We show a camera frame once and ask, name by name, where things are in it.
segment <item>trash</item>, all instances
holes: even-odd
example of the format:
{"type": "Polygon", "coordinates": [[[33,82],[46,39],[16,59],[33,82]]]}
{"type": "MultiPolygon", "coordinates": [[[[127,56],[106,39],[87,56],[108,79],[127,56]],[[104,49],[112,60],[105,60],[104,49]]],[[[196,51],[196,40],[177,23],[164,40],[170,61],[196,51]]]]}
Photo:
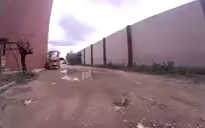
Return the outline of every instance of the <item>trash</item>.
{"type": "Polygon", "coordinates": [[[145,127],[141,123],[138,123],[137,128],[145,128],[145,127]]]}
{"type": "Polygon", "coordinates": [[[24,105],[27,106],[29,105],[33,100],[29,99],[29,100],[24,100],[24,105]]]}

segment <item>cloud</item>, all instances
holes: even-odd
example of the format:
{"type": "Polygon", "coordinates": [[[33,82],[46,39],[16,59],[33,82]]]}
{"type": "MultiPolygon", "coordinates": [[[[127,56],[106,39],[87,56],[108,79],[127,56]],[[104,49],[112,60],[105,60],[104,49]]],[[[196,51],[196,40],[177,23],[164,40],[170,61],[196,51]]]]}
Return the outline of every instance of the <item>cloud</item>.
{"type": "Polygon", "coordinates": [[[137,1],[137,0],[91,0],[92,2],[95,2],[95,3],[109,3],[113,6],[116,6],[116,7],[119,7],[121,5],[123,5],[124,3],[132,3],[134,1],[137,1]]]}
{"type": "Polygon", "coordinates": [[[86,41],[87,36],[95,32],[88,24],[69,15],[62,17],[59,25],[67,37],[64,43],[69,42],[64,45],[74,45],[77,42],[86,41]]]}
{"type": "Polygon", "coordinates": [[[57,40],[50,40],[49,44],[52,44],[55,46],[72,46],[72,45],[74,45],[74,43],[71,43],[71,42],[57,41],[57,40]]]}

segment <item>wet ground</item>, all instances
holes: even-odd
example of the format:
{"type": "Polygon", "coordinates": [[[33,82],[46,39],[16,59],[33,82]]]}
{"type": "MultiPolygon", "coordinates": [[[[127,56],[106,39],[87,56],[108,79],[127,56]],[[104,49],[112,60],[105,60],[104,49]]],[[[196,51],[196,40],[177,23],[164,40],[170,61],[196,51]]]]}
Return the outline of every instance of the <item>wet ground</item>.
{"type": "Polygon", "coordinates": [[[205,128],[205,84],[65,66],[0,94],[0,128],[205,128]]]}

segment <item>small tree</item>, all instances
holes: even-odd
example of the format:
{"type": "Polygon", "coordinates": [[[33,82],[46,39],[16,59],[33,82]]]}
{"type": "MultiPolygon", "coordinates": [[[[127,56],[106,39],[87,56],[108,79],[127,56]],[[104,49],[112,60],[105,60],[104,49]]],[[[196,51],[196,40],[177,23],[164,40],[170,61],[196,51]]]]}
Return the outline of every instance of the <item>small tree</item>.
{"type": "Polygon", "coordinates": [[[82,64],[81,52],[73,53],[72,51],[70,51],[66,54],[66,61],[71,65],[82,64]]]}
{"type": "Polygon", "coordinates": [[[30,47],[30,42],[26,38],[18,41],[17,48],[20,52],[22,70],[23,73],[25,74],[25,72],[27,71],[26,56],[29,54],[33,54],[33,49],[30,47]]]}

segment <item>dirt ground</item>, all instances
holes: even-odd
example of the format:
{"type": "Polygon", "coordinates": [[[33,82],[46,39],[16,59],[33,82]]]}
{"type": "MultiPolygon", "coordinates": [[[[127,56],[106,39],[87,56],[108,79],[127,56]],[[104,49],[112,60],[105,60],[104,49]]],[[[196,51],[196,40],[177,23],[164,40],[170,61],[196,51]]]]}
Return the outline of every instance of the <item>dirt ground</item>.
{"type": "Polygon", "coordinates": [[[205,83],[65,66],[0,94],[0,128],[140,126],[205,128],[205,83]]]}

